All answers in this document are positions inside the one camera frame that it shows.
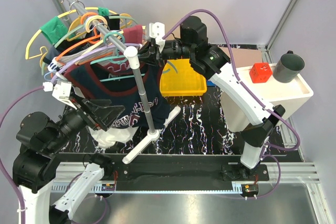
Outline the teal plastic hanger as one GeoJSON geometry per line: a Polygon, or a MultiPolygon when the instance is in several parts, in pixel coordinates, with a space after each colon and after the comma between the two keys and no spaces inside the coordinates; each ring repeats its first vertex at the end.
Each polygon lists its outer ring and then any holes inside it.
{"type": "MultiPolygon", "coordinates": [[[[144,42],[145,32],[144,31],[140,31],[140,32],[127,31],[126,29],[112,30],[108,32],[107,35],[104,35],[104,37],[102,38],[102,42],[107,43],[108,36],[112,36],[112,35],[120,37],[122,42],[129,42],[129,43],[135,42],[135,45],[139,45],[140,47],[142,47],[143,42],[144,42]]],[[[110,55],[111,55],[110,52],[107,53],[106,55],[101,55],[99,58],[97,58],[96,60],[93,60],[91,63],[106,61],[107,63],[121,65],[122,63],[127,62],[127,58],[118,49],[116,49],[113,52],[112,56],[110,55]]],[[[151,59],[145,59],[145,58],[141,59],[141,57],[139,57],[139,61],[140,63],[145,63],[147,65],[156,66],[156,67],[164,67],[165,65],[165,63],[155,62],[154,60],[151,60],[151,59]]]]}

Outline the navy tank top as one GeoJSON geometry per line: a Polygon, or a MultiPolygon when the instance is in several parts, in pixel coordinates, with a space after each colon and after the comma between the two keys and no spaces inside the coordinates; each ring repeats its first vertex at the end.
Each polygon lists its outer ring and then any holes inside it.
{"type": "MultiPolygon", "coordinates": [[[[154,128],[164,128],[171,107],[160,91],[163,68],[141,64],[142,80],[152,114],[154,128]]],[[[140,99],[132,69],[127,62],[120,65],[87,62],[74,65],[64,72],[64,77],[79,88],[87,99],[109,99],[112,105],[122,105],[125,110],[112,123],[113,128],[147,127],[144,107],[140,99]]]]}

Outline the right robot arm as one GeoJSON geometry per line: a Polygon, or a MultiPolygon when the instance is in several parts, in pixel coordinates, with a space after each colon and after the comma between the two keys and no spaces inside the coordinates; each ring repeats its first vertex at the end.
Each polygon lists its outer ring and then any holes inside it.
{"type": "Polygon", "coordinates": [[[146,44],[139,59],[158,65],[165,60],[189,59],[193,70],[218,86],[242,110],[248,123],[238,129],[244,139],[238,167],[239,176],[250,180],[257,174],[263,148],[269,135],[282,120],[286,109],[264,101],[239,78],[230,57],[208,42],[207,27],[197,16],[189,16],[179,24],[181,36],[167,40],[163,23],[146,26],[146,44]]]}

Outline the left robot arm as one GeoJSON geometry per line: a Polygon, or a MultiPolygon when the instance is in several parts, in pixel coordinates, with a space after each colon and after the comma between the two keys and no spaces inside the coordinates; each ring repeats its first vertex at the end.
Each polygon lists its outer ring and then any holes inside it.
{"type": "Polygon", "coordinates": [[[57,122],[43,112],[27,115],[16,135],[22,147],[13,163],[13,182],[22,194],[20,205],[28,223],[71,223],[94,185],[115,174],[109,156],[92,154],[75,183],[58,201],[49,203],[60,165],[59,151],[86,127],[107,130],[125,109],[112,105],[110,100],[88,100],[76,95],[70,97],[70,102],[70,109],[57,122]]]}

